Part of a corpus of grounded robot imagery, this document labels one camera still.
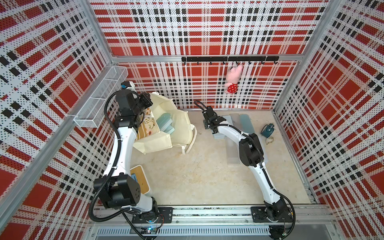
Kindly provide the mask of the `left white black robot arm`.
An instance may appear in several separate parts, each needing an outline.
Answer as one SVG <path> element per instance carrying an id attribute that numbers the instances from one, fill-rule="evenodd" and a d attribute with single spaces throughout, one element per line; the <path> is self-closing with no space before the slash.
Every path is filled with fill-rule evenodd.
<path id="1" fill-rule="evenodd" d="M 104 105 L 104 117 L 114 131 L 111 158 L 103 176 L 94 180 L 95 196 L 88 215 L 94 222 L 106 222 L 119 215 L 136 215 L 152 223 L 159 218 L 155 198 L 141 192 L 131 176 L 131 158 L 145 111 L 152 106 L 149 93 L 137 93 L 131 81 L 121 83 Z"/>

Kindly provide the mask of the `teal lid white pencil case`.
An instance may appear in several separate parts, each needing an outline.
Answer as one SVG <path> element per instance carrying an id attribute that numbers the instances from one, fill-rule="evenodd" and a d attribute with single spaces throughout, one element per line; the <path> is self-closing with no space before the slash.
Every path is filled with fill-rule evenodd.
<path id="1" fill-rule="evenodd" d="M 170 113 L 164 113 L 162 114 L 157 120 L 157 125 L 161 132 L 164 132 L 164 130 L 169 126 L 172 125 L 172 117 Z"/>

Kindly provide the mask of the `cream floral canvas bag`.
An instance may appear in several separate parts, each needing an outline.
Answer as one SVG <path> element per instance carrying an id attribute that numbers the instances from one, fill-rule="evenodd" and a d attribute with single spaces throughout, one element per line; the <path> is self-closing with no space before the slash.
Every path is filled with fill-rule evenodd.
<path id="1" fill-rule="evenodd" d="M 172 147 L 182 148 L 184 155 L 189 153 L 198 131 L 191 124 L 188 113 L 157 92 L 151 93 L 150 97 L 153 105 L 145 110 L 134 148 L 143 154 Z"/>

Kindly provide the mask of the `frosted translucent pencil case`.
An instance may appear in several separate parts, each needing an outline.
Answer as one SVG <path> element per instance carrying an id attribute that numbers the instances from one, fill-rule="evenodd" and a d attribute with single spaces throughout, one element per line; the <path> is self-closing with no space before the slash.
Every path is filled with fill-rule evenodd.
<path id="1" fill-rule="evenodd" d="M 239 165 L 239 152 L 238 152 L 238 144 L 233 142 L 230 138 L 226 137 L 226 155 L 227 155 L 227 163 L 228 165 Z"/>

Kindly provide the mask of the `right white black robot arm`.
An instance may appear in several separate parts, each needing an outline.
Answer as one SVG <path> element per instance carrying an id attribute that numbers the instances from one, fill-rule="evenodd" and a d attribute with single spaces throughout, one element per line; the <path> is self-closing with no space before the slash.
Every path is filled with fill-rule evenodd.
<path id="1" fill-rule="evenodd" d="M 296 223 L 296 213 L 292 202 L 275 188 L 273 181 L 267 171 L 264 147 L 255 133 L 249 134 L 231 125 L 224 117 L 219 116 L 212 107 L 204 105 L 201 101 L 194 104 L 202 110 L 204 126 L 213 134 L 223 134 L 239 147 L 239 158 L 241 163 L 248 167 L 253 173 L 264 197 L 266 206 L 265 218 L 270 222 L 287 220 L 290 218 L 292 224 Z"/>

